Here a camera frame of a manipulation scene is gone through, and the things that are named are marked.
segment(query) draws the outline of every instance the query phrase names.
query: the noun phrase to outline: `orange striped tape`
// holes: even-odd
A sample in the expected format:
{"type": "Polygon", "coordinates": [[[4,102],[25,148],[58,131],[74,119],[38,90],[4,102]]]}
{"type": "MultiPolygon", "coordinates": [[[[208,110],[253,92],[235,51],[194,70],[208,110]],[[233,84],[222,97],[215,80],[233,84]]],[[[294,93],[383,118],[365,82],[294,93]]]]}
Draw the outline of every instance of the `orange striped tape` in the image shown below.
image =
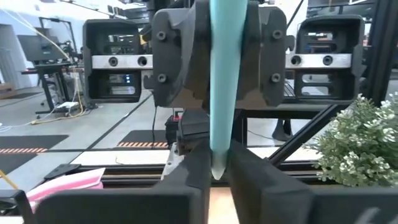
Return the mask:
{"type": "Polygon", "coordinates": [[[121,142],[118,147],[167,147],[167,142],[121,142]]]}
{"type": "Polygon", "coordinates": [[[45,148],[10,148],[10,149],[0,149],[0,154],[33,154],[45,152],[48,149],[45,148]]]}

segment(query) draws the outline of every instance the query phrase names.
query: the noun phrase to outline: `yellow cable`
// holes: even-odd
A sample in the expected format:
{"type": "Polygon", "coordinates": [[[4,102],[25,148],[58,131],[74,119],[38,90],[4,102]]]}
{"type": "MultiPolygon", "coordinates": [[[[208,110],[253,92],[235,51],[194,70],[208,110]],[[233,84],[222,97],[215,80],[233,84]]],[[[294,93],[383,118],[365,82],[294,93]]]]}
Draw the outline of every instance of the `yellow cable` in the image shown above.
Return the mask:
{"type": "Polygon", "coordinates": [[[0,177],[2,177],[14,190],[18,190],[17,185],[14,184],[2,170],[0,170],[0,177]]]}
{"type": "MultiPolygon", "coordinates": [[[[39,31],[37,31],[34,26],[32,24],[30,24],[26,19],[24,19],[18,12],[15,12],[25,23],[23,23],[22,21],[20,21],[18,18],[16,18],[15,16],[13,16],[12,14],[8,13],[6,10],[1,9],[3,12],[5,12],[8,16],[10,16],[11,18],[13,18],[15,21],[19,22],[20,24],[22,24],[23,26],[26,26],[28,29],[34,31],[37,35],[42,36],[43,38],[45,38],[47,41],[49,41],[52,45],[54,45],[66,58],[69,58],[69,56],[56,44],[54,43],[52,40],[50,40],[48,37],[46,37],[45,35],[43,35],[42,33],[40,33],[39,31]]],[[[52,120],[47,120],[47,121],[41,121],[41,120],[34,120],[32,122],[30,122],[30,124],[34,125],[34,124],[44,124],[44,123],[50,123],[50,122],[54,122],[54,121],[59,121],[61,119],[70,119],[70,118],[77,118],[81,115],[83,115],[85,113],[84,109],[83,109],[83,102],[81,102],[81,98],[80,98],[80,92],[79,92],[79,87],[78,85],[76,85],[76,92],[78,95],[78,102],[80,105],[80,112],[77,115],[74,116],[69,116],[69,117],[63,117],[63,118],[56,118],[56,119],[52,119],[52,120]]]]}

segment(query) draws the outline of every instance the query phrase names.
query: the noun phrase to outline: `potted plant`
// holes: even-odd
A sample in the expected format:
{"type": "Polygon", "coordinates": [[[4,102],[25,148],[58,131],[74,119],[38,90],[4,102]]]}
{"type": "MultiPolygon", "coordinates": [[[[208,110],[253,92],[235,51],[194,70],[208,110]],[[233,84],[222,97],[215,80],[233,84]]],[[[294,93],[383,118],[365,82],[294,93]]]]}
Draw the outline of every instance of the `potted plant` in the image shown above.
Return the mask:
{"type": "Polygon", "coordinates": [[[361,95],[307,149],[323,156],[322,180],[351,187],[398,185],[398,93],[376,107],[361,95]]]}

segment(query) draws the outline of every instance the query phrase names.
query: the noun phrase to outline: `silver metal plate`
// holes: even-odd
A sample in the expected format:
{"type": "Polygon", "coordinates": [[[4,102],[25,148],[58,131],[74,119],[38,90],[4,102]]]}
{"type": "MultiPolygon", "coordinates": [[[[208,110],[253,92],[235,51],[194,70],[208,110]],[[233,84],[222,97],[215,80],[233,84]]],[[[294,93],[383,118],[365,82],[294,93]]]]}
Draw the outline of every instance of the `silver metal plate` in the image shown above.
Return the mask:
{"type": "MultiPolygon", "coordinates": [[[[288,54],[285,67],[288,69],[336,69],[351,68],[351,54],[288,54]]],[[[93,69],[152,70],[152,55],[97,55],[92,56],[93,69]],[[117,64],[111,65],[111,58],[117,64]]]]}
{"type": "Polygon", "coordinates": [[[185,156],[180,156],[177,150],[177,143],[173,143],[170,149],[169,158],[167,159],[166,165],[163,168],[161,180],[167,175],[169,175],[173,170],[184,160],[185,156]]]}
{"type": "Polygon", "coordinates": [[[304,68],[351,68],[351,54],[288,54],[285,67],[304,68]]]}
{"type": "Polygon", "coordinates": [[[152,55],[95,55],[91,61],[93,69],[152,69],[152,55]],[[117,63],[112,64],[110,61],[114,59],[117,63]]]}

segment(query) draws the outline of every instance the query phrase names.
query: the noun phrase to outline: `pink paper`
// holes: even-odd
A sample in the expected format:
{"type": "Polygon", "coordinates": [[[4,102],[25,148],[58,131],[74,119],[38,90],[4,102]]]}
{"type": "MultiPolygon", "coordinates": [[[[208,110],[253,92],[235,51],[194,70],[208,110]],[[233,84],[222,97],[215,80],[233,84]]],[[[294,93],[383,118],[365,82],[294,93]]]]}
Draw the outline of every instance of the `pink paper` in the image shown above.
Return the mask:
{"type": "Polygon", "coordinates": [[[29,200],[32,210],[45,196],[54,194],[61,190],[73,189],[103,189],[101,178],[104,175],[105,168],[81,172],[78,174],[64,175],[56,179],[50,180],[28,192],[27,198],[29,200]]]}

